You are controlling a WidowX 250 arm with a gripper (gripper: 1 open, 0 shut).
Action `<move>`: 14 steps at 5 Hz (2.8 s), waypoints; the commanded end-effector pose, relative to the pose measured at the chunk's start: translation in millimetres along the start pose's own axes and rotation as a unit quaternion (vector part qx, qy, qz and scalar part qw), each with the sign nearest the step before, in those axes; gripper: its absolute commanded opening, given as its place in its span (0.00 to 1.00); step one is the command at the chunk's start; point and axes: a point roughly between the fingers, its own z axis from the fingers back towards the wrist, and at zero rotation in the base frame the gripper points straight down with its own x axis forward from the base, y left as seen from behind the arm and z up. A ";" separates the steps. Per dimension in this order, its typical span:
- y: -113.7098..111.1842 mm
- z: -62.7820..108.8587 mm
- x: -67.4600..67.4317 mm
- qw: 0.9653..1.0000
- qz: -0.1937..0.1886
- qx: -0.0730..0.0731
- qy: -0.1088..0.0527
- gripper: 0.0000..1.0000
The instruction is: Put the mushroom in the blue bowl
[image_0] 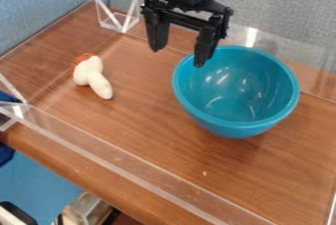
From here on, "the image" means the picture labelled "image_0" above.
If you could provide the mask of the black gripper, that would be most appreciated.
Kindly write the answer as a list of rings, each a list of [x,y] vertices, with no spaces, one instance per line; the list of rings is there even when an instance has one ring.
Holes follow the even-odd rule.
[[[200,31],[195,46],[195,66],[200,68],[227,37],[232,9],[215,0],[144,0],[142,14],[154,52],[167,46],[171,25]]]

